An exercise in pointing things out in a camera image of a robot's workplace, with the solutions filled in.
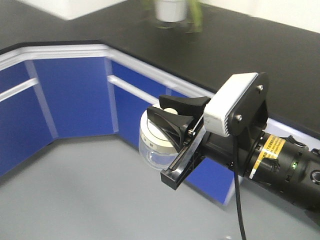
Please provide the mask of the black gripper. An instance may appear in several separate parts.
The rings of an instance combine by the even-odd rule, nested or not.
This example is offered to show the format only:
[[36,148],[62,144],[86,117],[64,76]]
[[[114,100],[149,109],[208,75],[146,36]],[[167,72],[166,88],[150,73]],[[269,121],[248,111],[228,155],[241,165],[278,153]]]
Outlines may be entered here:
[[[188,129],[195,118],[201,116],[210,102],[208,96],[178,97],[159,96],[160,108],[149,106],[147,118],[167,137],[178,153],[173,163],[160,172],[161,181],[176,190],[204,158],[210,158],[233,171],[236,176],[247,176],[252,157],[265,132],[265,114],[256,113],[240,133],[231,133],[223,137],[207,131],[185,143]],[[172,108],[178,114],[163,109]]]

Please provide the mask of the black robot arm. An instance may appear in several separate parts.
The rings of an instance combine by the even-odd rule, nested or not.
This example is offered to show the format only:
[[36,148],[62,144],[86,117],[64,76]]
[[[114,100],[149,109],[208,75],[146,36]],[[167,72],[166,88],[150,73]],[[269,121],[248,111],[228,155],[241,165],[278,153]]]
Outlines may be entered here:
[[147,108],[147,118],[177,151],[161,171],[161,181],[177,189],[205,158],[210,158],[280,196],[307,213],[320,214],[320,151],[265,132],[268,110],[264,97],[245,96],[227,115],[227,136],[204,122],[209,97],[159,97],[159,107]]

